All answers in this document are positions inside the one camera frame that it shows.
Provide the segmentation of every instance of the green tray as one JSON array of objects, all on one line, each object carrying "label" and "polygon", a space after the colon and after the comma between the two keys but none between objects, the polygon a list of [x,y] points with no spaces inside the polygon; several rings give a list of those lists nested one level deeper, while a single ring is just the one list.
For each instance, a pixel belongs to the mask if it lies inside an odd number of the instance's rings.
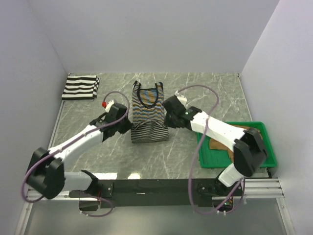
[{"label": "green tray", "polygon": [[[259,121],[247,121],[247,122],[226,122],[231,125],[239,125],[239,126],[250,126],[260,130],[261,135],[263,137],[263,142],[265,144],[266,149],[268,150],[268,158],[262,164],[261,168],[265,167],[276,167],[277,161],[270,144],[268,133],[266,128],[262,122]],[[202,134],[197,133],[197,141],[199,143]],[[209,149],[209,141],[210,137],[206,137],[199,151],[200,157],[200,165],[202,168],[226,168],[231,164],[228,153],[226,150],[217,150],[217,149]]]}]

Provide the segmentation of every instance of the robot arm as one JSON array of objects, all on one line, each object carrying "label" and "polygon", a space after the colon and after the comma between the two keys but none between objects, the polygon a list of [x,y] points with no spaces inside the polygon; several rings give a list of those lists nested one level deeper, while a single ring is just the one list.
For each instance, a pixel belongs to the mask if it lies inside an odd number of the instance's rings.
[{"label": "robot arm", "polygon": [[245,130],[228,125],[196,107],[186,109],[187,99],[178,92],[168,98],[163,106],[167,111],[165,125],[172,128],[187,128],[203,133],[206,120],[206,135],[227,146],[234,152],[234,163],[217,177],[216,182],[232,186],[242,177],[251,177],[268,156],[264,143],[254,128]]},{"label": "robot arm", "polygon": [[69,165],[70,162],[75,162],[81,154],[112,137],[116,132],[124,134],[131,129],[132,123],[127,116],[119,123],[101,128],[104,124],[121,118],[127,110],[124,105],[115,103],[113,100],[107,104],[105,109],[104,114],[91,121],[83,131],[71,139],[48,150],[37,149],[32,155],[28,170],[48,154],[56,150],[59,150],[59,153],[39,165],[26,182],[47,199],[52,199],[61,191],[68,190],[82,190],[94,193],[97,190],[98,179],[93,174],[85,170],[73,173],[65,172],[64,166]]}]

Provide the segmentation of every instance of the striped tank top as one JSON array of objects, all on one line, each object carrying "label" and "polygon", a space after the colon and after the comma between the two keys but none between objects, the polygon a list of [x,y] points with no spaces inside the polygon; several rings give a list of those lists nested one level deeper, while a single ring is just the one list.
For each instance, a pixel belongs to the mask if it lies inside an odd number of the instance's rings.
[{"label": "striped tank top", "polygon": [[133,87],[133,125],[132,143],[158,142],[169,139],[168,129],[164,125],[163,84],[155,83],[155,88],[141,89],[135,81]]}]

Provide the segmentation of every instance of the black and white striped cloth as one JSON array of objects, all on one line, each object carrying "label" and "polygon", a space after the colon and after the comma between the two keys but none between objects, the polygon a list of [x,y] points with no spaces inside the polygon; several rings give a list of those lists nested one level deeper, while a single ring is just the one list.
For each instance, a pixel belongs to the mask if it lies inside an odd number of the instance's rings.
[{"label": "black and white striped cloth", "polygon": [[164,125],[163,84],[155,88],[141,89],[137,81],[133,87],[133,129],[132,143],[158,142],[169,139],[168,128]]},{"label": "black and white striped cloth", "polygon": [[100,78],[91,76],[68,76],[62,100],[94,100],[97,98]]}]

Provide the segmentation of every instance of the folded striped cloth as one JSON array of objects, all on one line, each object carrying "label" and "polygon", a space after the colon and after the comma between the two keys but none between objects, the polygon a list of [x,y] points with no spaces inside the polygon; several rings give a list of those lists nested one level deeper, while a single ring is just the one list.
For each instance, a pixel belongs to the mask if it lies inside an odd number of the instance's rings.
[{"label": "folded striped cloth", "polygon": [[62,100],[94,100],[97,98],[100,78],[94,76],[68,76]]}]

